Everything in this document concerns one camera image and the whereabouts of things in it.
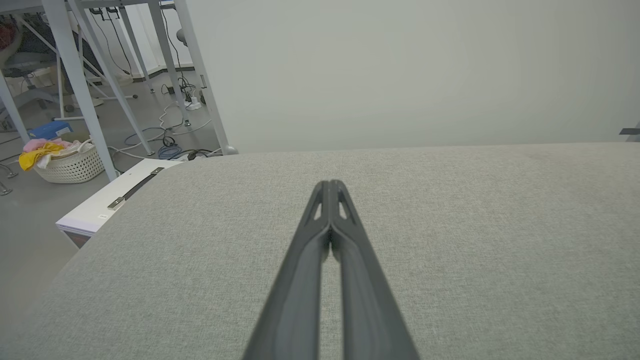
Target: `floor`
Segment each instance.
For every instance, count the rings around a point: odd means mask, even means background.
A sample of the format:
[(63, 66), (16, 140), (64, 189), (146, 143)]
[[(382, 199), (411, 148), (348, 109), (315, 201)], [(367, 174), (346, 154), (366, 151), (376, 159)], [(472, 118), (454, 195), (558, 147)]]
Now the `floor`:
[[(184, 75), (190, 82), (196, 83), (195, 73), (185, 72)], [(126, 95), (138, 95), (137, 99), (130, 99), (129, 104), (140, 128), (158, 126), (158, 117), (163, 114), (163, 108), (172, 102), (170, 95), (162, 95), (160, 92), (162, 84), (169, 83), (167, 74), (152, 79), (155, 94), (150, 94), (143, 83), (123, 87)], [(108, 86), (102, 86), (101, 89), (112, 94)], [(125, 147), (124, 139), (134, 131), (118, 102), (107, 101), (97, 106), (95, 111), (107, 144), (117, 148)], [(58, 111), (55, 104), (42, 110), (36, 102), (32, 102), (23, 106), (20, 114), (29, 129), (46, 124), (51, 117), (58, 116)], [(79, 110), (71, 116), (78, 115)], [(210, 119), (206, 106), (190, 111), (189, 117), (192, 129)], [(165, 124), (179, 123), (179, 109), (176, 106), (168, 108), (165, 120)], [(70, 124), (74, 131), (87, 131), (84, 122), (73, 121)], [(147, 131), (147, 138), (157, 135), (158, 131)], [(20, 140), (3, 143), (17, 136), (17, 133), (0, 133), (0, 159), (20, 154), (23, 145)], [(175, 136), (175, 139), (183, 149), (213, 151), (218, 148), (211, 124), (194, 133)], [(157, 151), (162, 143), (150, 142), (150, 146)], [(142, 146), (130, 152), (145, 155)], [(108, 183), (106, 174), (102, 173), (83, 184), (51, 184), (34, 171), (24, 172), (17, 163), (12, 164), (16, 159), (17, 157), (10, 158), (2, 163), (11, 164), (10, 167), (19, 173), (18, 176), (6, 179), (4, 172), (0, 170), (0, 181), (13, 189), (12, 193), (0, 197), (0, 338), (20, 320), (29, 305), (47, 289), (56, 274), (77, 252), (54, 223)], [(118, 154), (114, 163), (116, 168), (126, 171), (139, 161), (141, 160)]]

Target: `gray upholstered table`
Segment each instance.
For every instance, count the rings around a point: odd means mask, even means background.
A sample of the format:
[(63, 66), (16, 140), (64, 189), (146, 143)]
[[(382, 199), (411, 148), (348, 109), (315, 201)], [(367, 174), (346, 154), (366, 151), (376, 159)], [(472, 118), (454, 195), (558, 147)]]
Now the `gray upholstered table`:
[[(247, 154), (162, 171), (2, 359), (238, 359), (314, 185), (343, 180), (423, 357), (640, 357), (640, 144)], [(341, 358), (324, 264), (321, 357)]]

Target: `pink cloth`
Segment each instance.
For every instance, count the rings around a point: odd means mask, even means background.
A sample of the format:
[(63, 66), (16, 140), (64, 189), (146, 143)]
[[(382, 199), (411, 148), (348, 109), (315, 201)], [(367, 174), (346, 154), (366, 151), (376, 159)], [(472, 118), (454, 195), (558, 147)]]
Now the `pink cloth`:
[(22, 148), (22, 151), (24, 152), (31, 152), (31, 151), (35, 151), (38, 150), (39, 148), (43, 147), (44, 144), (46, 144), (47, 142), (52, 142), (52, 143), (56, 143), (58, 145), (62, 145), (65, 147), (65, 149), (67, 147), (70, 147), (72, 144), (70, 142), (66, 142), (60, 139), (53, 139), (53, 140), (47, 140), (47, 139), (31, 139), (29, 140), (29, 142)]

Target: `metal table leg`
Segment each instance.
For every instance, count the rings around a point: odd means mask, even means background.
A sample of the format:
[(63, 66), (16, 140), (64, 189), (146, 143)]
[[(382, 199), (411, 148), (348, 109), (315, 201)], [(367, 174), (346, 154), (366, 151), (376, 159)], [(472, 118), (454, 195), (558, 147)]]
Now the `metal table leg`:
[(98, 155), (104, 164), (104, 169), (107, 172), (109, 180), (113, 181), (117, 177), (116, 170), (113, 162), (111, 162), (107, 143), (102, 134), (98, 116), (93, 108), (89, 88), (84, 78), (83, 64), (80, 61), (80, 57), (78, 57), (76, 42), (72, 36), (71, 25), (67, 19), (65, 1), (42, 0), (42, 5), (49, 19), (49, 25), (51, 26), (53, 37), (56, 39), (56, 46), (58, 47), (60, 56), (65, 62), (67, 76), (74, 88), (86, 125), (89, 128), (93, 142), (98, 150)]
[(220, 112), (218, 111), (216, 100), (213, 97), (213, 91), (211, 90), (211, 86), (207, 83), (209, 81), (209, 77), (202, 61), (202, 54), (200, 54), (200, 48), (198, 47), (198, 40), (196, 39), (195, 31), (191, 23), (188, 6), (184, 0), (176, 0), (174, 3), (175, 11), (178, 13), (178, 18), (180, 19), (180, 24), (184, 31), (184, 38), (187, 40), (187, 44), (189, 44), (187, 48), (191, 54), (193, 67), (196, 69), (196, 73), (200, 78), (200, 88), (204, 93), (204, 97), (207, 99), (207, 110), (209, 110), (211, 124), (213, 125), (216, 137), (218, 138), (218, 145), (220, 145), (220, 149), (222, 149), (222, 153), (224, 155), (237, 154), (238, 151), (233, 146), (229, 145), (225, 128), (222, 126)]
[(9, 189), (3, 183), (0, 183), (0, 196), (5, 196), (12, 191), (13, 189)]
[(171, 55), (169, 40), (167, 39), (167, 34), (164, 29), (164, 20), (162, 16), (162, 10), (160, 9), (160, 4), (157, 1), (149, 1), (148, 5), (149, 12), (151, 13), (151, 19), (153, 20), (154, 27), (156, 29), (158, 42), (160, 43), (160, 50), (162, 50), (164, 62), (166, 63), (166, 69), (169, 72), (169, 78), (171, 79), (171, 84), (173, 85), (173, 89), (175, 90), (175, 95), (178, 100), (178, 107), (180, 108), (182, 118), (184, 119), (184, 125), (190, 126), (191, 123), (189, 122), (189, 114), (187, 113), (187, 108), (184, 105), (184, 99), (181, 99), (179, 96), (180, 83), (178, 82), (178, 75), (176, 75), (175, 72), (175, 66), (173, 66), (173, 56)]
[(84, 8), (80, 4), (80, 0), (69, 0), (68, 3), (71, 6), (73, 13), (76, 15), (76, 19), (78, 20), (78, 24), (80, 25), (80, 28), (82, 28), (83, 33), (86, 35), (86, 40), (91, 46), (91, 48), (93, 49), (93, 53), (96, 59), (98, 60), (100, 67), (102, 68), (104, 76), (109, 81), (109, 84), (111, 85), (111, 89), (113, 89), (113, 93), (118, 98), (120, 105), (122, 105), (122, 109), (124, 110), (125, 115), (127, 115), (127, 118), (131, 123), (131, 126), (133, 127), (136, 134), (138, 135), (138, 138), (140, 139), (142, 146), (144, 146), (145, 150), (147, 151), (147, 155), (150, 156), (155, 154), (155, 152), (151, 150), (151, 148), (149, 147), (147, 140), (145, 139), (140, 128), (138, 127), (138, 123), (136, 122), (136, 118), (133, 115), (133, 111), (131, 110), (131, 107), (129, 106), (127, 99), (122, 93), (122, 89), (120, 88), (120, 85), (118, 85), (118, 81), (114, 78), (111, 68), (104, 61), (105, 59), (104, 53), (102, 52), (102, 48), (98, 45), (98, 41), (96, 40), (97, 37), (95, 36), (95, 32), (93, 31), (91, 24), (89, 23), (89, 18), (87, 17), (86, 12), (84, 12)]
[(14, 177), (14, 176), (18, 176), (18, 173), (17, 173), (17, 172), (13, 172), (13, 171), (11, 170), (11, 168), (10, 168), (10, 167), (8, 167), (8, 166), (6, 166), (5, 164), (0, 164), (0, 167), (4, 168), (4, 169), (6, 170), (6, 177), (7, 177), (7, 179), (11, 179), (11, 178), (12, 178), (12, 177)]
[(22, 138), (22, 142), (27, 143), (29, 141), (29, 135), (27, 134), (27, 129), (24, 127), (22, 123), (22, 118), (20, 117), (20, 113), (18, 112), (18, 107), (16, 107), (15, 102), (13, 101), (13, 96), (9, 91), (9, 86), (6, 84), (6, 80), (4, 76), (0, 73), (0, 98), (2, 98), (2, 102), (4, 103), (4, 107), (6, 108), (9, 116), (11, 116), (11, 120), (13, 121), (13, 125), (18, 130), (18, 134)]
[(145, 66), (144, 61), (142, 61), (142, 55), (140, 54), (140, 48), (138, 47), (138, 41), (136, 41), (136, 35), (133, 33), (133, 29), (131, 28), (131, 22), (129, 21), (129, 14), (127, 14), (127, 9), (124, 6), (118, 7), (120, 10), (120, 16), (122, 17), (122, 22), (124, 23), (124, 28), (127, 30), (127, 34), (129, 35), (129, 40), (131, 40), (131, 46), (133, 47), (133, 52), (136, 53), (136, 58), (138, 59), (138, 63), (140, 64), (140, 69), (142, 73), (145, 75), (145, 83), (149, 87), (151, 94), (153, 94), (154, 88), (151, 86), (151, 79), (149, 79), (149, 73), (147, 72), (147, 67)]

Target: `laundry basket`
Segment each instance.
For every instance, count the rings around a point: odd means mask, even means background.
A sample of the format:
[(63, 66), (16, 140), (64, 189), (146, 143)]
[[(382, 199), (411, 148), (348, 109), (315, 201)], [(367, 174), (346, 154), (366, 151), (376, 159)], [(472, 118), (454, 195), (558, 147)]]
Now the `laundry basket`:
[(56, 184), (77, 184), (89, 181), (104, 171), (95, 146), (60, 159), (51, 159), (47, 168), (33, 167), (42, 179)]

